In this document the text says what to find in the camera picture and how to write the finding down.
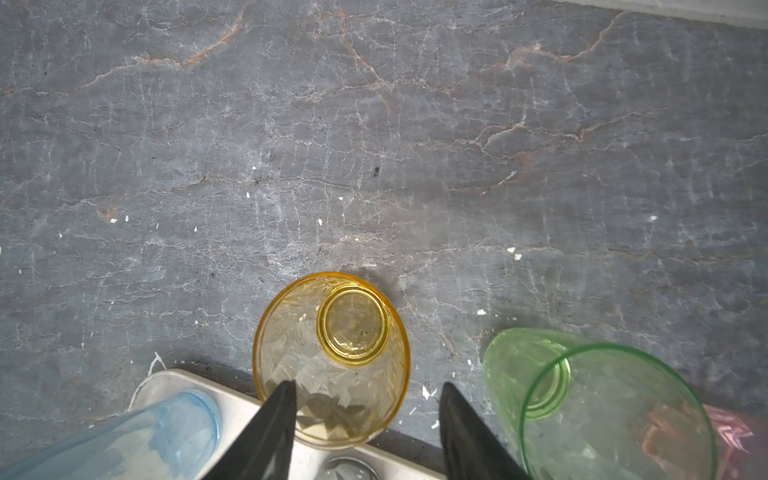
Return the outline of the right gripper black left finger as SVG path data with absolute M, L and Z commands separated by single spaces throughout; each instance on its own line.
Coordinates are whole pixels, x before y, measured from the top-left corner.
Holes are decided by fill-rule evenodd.
M 296 382 L 283 381 L 204 479 L 287 479 L 296 414 Z

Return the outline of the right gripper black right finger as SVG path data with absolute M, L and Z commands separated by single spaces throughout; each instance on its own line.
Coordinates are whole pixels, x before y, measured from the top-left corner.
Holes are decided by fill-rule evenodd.
M 451 382 L 442 387 L 439 422 L 447 479 L 529 479 Z

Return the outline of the beige tray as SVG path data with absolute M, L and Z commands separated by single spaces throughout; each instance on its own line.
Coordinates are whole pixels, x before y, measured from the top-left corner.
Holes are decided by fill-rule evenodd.
M 141 410 L 190 389 L 207 394 L 218 406 L 221 418 L 219 444 L 198 474 L 199 478 L 203 478 L 258 412 L 261 402 L 201 376 L 180 369 L 169 369 L 145 378 L 135 390 L 128 409 Z M 355 459 L 364 463 L 380 479 L 445 477 L 434 470 L 367 444 L 345 450 L 322 450 L 299 441 L 294 443 L 292 449 L 289 477 L 313 479 L 321 467 L 335 458 Z

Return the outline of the tall blue glass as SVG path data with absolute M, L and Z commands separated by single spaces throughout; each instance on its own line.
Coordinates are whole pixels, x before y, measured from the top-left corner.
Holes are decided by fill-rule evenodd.
M 113 418 L 1 469 L 3 479 L 195 479 L 218 447 L 221 415 L 197 389 Z

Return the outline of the tall grey glass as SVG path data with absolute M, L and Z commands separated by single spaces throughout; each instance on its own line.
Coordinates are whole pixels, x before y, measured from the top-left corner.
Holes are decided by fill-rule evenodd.
M 334 457 L 318 470 L 315 480 L 379 480 L 377 472 L 362 460 L 352 457 Z

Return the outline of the short amber glass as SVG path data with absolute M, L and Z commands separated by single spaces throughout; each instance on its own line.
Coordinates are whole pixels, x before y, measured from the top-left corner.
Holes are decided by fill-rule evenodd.
M 295 382 L 299 442 L 343 450 L 374 439 L 395 418 L 411 355 L 405 326 L 382 292 L 353 275 L 321 272 L 271 301 L 252 364 L 261 400 Z

